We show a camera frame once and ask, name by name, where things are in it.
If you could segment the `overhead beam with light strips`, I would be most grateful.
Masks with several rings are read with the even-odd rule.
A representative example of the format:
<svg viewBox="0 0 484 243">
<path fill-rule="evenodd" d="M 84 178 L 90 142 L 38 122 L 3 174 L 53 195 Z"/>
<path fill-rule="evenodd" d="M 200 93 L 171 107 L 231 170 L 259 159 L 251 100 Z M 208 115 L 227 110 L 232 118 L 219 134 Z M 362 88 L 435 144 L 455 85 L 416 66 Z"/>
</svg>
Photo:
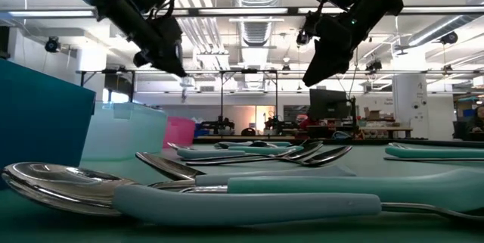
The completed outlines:
<svg viewBox="0 0 484 243">
<path fill-rule="evenodd" d="M 273 8 L 175 8 L 176 17 L 292 17 L 304 16 L 316 7 L 273 7 Z M 401 15 L 473 15 L 484 14 L 484 5 L 449 5 L 449 6 L 408 6 Z M 19 10 L 0 11 L 0 19 L 42 19 L 42 18 L 95 18 L 92 9 L 79 10 Z"/>
</svg>

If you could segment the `black frame workstation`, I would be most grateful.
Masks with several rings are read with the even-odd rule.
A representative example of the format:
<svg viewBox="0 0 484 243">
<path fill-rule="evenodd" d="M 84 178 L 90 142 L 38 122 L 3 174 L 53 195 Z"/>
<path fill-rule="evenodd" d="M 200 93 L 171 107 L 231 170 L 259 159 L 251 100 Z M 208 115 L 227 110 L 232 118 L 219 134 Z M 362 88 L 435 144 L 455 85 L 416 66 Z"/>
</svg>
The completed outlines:
<svg viewBox="0 0 484 243">
<path fill-rule="evenodd" d="M 95 71 L 84 71 L 84 70 L 77 70 L 77 74 L 81 75 L 80 85 L 84 86 L 94 75 L 102 74 L 102 75 L 121 75 L 121 74 L 131 74 L 132 75 L 132 87 L 129 90 L 129 97 L 132 101 L 134 99 L 135 93 L 138 93 L 137 90 L 137 81 L 138 76 L 142 74 L 150 74 L 150 75 L 168 75 L 166 72 L 158 71 L 158 70 L 125 70 L 125 69 L 104 69 L 104 70 L 95 70 Z M 223 107 L 224 107 L 224 92 L 228 93 L 235 93 L 235 91 L 229 91 L 228 89 L 224 89 L 224 84 L 232 78 L 235 74 L 263 74 L 265 78 L 269 79 L 275 84 L 275 107 L 278 108 L 278 76 L 280 72 L 278 70 L 257 70 L 253 68 L 249 69 L 240 69 L 240 70 L 189 70 L 187 71 L 187 76 L 184 78 L 180 78 L 179 82 L 180 85 L 188 85 L 188 79 L 190 77 L 196 76 L 218 76 L 220 79 L 220 112 L 219 112 L 219 122 L 222 121 L 223 115 Z"/>
</svg>

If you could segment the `pink plastic bin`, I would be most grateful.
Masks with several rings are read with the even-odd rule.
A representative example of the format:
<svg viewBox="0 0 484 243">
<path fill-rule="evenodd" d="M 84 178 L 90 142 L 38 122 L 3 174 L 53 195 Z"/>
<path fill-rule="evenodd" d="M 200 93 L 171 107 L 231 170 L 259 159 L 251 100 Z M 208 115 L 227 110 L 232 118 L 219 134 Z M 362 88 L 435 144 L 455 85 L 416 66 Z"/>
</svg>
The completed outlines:
<svg viewBox="0 0 484 243">
<path fill-rule="evenodd" d="M 191 119 L 168 116 L 163 147 L 168 148 L 168 143 L 191 146 L 194 141 L 195 127 L 196 124 Z"/>
</svg>

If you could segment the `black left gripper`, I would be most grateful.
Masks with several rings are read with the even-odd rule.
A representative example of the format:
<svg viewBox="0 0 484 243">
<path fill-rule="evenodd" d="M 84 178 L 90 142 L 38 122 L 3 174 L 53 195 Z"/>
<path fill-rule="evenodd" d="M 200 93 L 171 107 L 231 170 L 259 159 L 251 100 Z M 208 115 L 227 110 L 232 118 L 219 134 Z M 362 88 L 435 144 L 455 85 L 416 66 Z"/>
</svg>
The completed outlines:
<svg viewBox="0 0 484 243">
<path fill-rule="evenodd" d="M 182 65 L 182 29 L 172 12 L 175 0 L 105 0 L 98 19 L 110 19 L 140 50 L 149 49 L 151 66 L 186 76 Z"/>
</svg>

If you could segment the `silver slanted ceiling duct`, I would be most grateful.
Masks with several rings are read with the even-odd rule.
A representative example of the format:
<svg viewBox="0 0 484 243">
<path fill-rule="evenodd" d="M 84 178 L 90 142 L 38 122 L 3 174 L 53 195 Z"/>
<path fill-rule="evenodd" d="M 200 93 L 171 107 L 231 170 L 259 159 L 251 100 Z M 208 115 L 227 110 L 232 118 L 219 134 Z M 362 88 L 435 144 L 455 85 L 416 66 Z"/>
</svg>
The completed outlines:
<svg viewBox="0 0 484 243">
<path fill-rule="evenodd" d="M 418 47 L 482 17 L 482 14 L 449 15 L 413 34 L 407 41 L 410 48 Z"/>
</svg>

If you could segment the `black ceiling speaker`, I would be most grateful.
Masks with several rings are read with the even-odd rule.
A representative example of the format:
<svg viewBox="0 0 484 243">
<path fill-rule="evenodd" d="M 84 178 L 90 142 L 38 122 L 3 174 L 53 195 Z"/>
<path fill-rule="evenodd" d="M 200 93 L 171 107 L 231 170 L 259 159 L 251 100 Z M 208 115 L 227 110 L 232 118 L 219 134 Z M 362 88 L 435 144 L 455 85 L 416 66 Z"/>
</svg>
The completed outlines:
<svg viewBox="0 0 484 243">
<path fill-rule="evenodd" d="M 57 36 L 49 36 L 45 43 L 45 50 L 49 53 L 58 53 L 61 51 L 61 43 Z"/>
<path fill-rule="evenodd" d="M 442 36 L 440 39 L 439 39 L 439 42 L 443 45 L 446 45 L 446 44 L 455 44 L 456 42 L 458 41 L 458 35 L 455 31 L 452 31 L 444 36 Z"/>
</svg>

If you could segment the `light blue handled spoon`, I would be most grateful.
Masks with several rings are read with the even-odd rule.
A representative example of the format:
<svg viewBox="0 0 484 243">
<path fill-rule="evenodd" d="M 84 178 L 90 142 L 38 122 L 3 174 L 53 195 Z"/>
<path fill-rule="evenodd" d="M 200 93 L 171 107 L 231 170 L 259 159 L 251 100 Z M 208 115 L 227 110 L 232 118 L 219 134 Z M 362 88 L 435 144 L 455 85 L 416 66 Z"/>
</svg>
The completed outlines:
<svg viewBox="0 0 484 243">
<path fill-rule="evenodd" d="M 127 216 L 162 226 L 250 226 L 376 216 L 383 211 L 419 211 L 484 222 L 484 216 L 428 204 L 382 202 L 376 195 L 349 193 L 189 194 L 124 185 L 115 188 L 113 207 Z"/>
<path fill-rule="evenodd" d="M 254 171 L 245 173 L 223 173 L 223 174 L 203 174 L 196 175 L 193 179 L 172 180 L 167 182 L 157 182 L 150 187 L 159 188 L 167 191 L 180 191 L 186 188 L 206 187 L 206 186 L 223 186 L 228 184 L 229 179 L 244 177 L 330 177 L 330 176 L 356 176 L 356 173 L 348 167 L 331 165 L 328 167 L 316 167 L 294 170 L 276 170 L 276 171 Z"/>
<path fill-rule="evenodd" d="M 230 147 L 248 147 L 252 142 L 217 142 L 214 144 L 216 149 L 228 149 Z"/>
</svg>

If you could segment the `black computer monitor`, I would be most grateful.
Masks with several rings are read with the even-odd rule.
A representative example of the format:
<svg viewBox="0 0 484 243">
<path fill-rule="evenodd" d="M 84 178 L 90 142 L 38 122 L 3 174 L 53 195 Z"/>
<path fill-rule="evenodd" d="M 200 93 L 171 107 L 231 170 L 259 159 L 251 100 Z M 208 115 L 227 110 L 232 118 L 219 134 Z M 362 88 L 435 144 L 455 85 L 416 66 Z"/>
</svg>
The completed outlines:
<svg viewBox="0 0 484 243">
<path fill-rule="evenodd" d="M 343 119 L 350 114 L 346 93 L 326 89 L 309 90 L 309 114 L 315 119 Z"/>
</svg>

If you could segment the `dark teal plastic bin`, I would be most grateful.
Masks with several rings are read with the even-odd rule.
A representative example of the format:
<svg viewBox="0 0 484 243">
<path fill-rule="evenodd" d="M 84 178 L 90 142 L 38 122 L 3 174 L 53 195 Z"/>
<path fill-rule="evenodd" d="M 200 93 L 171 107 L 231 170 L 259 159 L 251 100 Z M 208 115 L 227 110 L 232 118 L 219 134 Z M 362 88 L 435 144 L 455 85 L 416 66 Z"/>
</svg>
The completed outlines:
<svg viewBox="0 0 484 243">
<path fill-rule="evenodd" d="M 79 166 L 96 93 L 0 59 L 0 172 L 9 164 Z"/>
</svg>

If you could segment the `translucent green plastic bin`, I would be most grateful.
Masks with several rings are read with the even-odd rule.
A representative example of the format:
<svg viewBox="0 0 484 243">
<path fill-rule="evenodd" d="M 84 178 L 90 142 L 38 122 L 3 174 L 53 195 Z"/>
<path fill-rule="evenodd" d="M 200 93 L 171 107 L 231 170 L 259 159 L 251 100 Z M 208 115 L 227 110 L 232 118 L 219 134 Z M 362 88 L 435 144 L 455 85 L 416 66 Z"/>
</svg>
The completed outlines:
<svg viewBox="0 0 484 243">
<path fill-rule="evenodd" d="M 159 153 L 167 115 L 134 103 L 95 103 L 83 160 L 128 160 L 137 152 Z"/>
</svg>

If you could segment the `wooden desk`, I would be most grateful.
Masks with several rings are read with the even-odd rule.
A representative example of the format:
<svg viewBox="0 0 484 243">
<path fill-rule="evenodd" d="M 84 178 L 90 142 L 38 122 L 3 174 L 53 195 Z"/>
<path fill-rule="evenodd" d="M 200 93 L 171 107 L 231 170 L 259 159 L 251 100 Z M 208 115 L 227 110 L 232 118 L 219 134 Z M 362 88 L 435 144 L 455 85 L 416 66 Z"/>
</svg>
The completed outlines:
<svg viewBox="0 0 484 243">
<path fill-rule="evenodd" d="M 361 127 L 366 139 L 409 139 L 413 129 L 403 126 Z"/>
</svg>

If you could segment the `black table frame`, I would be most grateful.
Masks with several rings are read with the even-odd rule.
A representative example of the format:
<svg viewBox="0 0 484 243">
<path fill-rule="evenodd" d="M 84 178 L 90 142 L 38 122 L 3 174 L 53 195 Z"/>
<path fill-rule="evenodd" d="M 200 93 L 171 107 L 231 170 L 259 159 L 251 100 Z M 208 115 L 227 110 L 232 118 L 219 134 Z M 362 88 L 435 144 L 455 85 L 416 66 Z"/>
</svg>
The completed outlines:
<svg viewBox="0 0 484 243">
<path fill-rule="evenodd" d="M 247 142 L 247 139 L 223 139 L 213 136 L 204 136 L 195 138 L 195 145 L 215 144 L 217 142 Z M 484 142 L 467 142 L 467 141 L 434 141 L 426 139 L 322 139 L 325 145 L 387 145 L 390 142 L 405 145 L 425 145 L 435 147 L 459 147 L 459 148 L 484 148 Z"/>
</svg>

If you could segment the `black hanging ceiling device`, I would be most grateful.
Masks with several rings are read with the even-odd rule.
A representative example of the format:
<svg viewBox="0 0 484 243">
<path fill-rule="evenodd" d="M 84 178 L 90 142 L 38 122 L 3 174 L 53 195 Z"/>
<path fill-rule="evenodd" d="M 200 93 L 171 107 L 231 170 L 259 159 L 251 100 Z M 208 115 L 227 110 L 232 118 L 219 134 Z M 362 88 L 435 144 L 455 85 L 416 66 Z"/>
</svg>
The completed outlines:
<svg viewBox="0 0 484 243">
<path fill-rule="evenodd" d="M 296 37 L 296 43 L 298 46 L 308 45 L 312 40 L 312 34 L 307 33 L 305 30 L 300 30 Z"/>
</svg>

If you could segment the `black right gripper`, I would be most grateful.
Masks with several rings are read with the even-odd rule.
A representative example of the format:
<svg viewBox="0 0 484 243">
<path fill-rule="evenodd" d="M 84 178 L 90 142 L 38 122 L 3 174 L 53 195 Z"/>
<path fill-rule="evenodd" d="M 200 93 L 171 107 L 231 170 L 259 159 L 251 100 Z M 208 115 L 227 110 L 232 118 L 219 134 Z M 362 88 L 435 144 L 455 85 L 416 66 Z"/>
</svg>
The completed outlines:
<svg viewBox="0 0 484 243">
<path fill-rule="evenodd" d="M 345 73 L 353 52 L 334 45 L 358 45 L 382 18 L 382 0 L 356 0 L 350 8 L 342 6 L 346 11 L 338 15 L 323 13 L 326 2 L 328 0 L 320 0 L 317 11 L 311 14 L 310 36 L 316 36 L 320 41 L 314 42 L 315 54 L 302 78 L 306 86 Z"/>
</svg>

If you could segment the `shelf with blue bins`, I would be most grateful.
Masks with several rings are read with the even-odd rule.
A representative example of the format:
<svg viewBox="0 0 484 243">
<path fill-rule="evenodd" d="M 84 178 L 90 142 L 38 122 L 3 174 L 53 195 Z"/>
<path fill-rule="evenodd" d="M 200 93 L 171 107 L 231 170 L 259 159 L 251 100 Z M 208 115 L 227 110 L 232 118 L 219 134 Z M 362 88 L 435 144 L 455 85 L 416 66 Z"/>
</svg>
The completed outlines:
<svg viewBox="0 0 484 243">
<path fill-rule="evenodd" d="M 455 100 L 454 138 L 465 140 L 467 121 L 475 114 L 475 109 L 484 105 L 484 95 L 460 97 Z"/>
</svg>

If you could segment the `black background robot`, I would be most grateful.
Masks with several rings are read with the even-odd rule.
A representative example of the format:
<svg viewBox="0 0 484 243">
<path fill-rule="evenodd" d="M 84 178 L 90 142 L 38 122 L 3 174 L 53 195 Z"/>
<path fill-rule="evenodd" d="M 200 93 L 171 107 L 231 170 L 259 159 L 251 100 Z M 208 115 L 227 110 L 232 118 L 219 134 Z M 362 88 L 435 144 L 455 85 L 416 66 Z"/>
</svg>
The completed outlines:
<svg viewBox="0 0 484 243">
<path fill-rule="evenodd" d="M 212 129 L 215 135 L 224 135 L 225 132 L 227 135 L 231 135 L 235 129 L 235 124 L 227 117 L 218 116 L 215 121 L 203 121 L 200 124 L 200 129 Z"/>
<path fill-rule="evenodd" d="M 279 120 L 279 116 L 274 115 L 273 117 L 269 117 L 264 122 L 264 134 L 265 135 L 273 135 L 279 136 L 284 132 L 289 132 L 293 130 L 299 129 L 299 124 L 293 121 L 283 121 Z"/>
</svg>

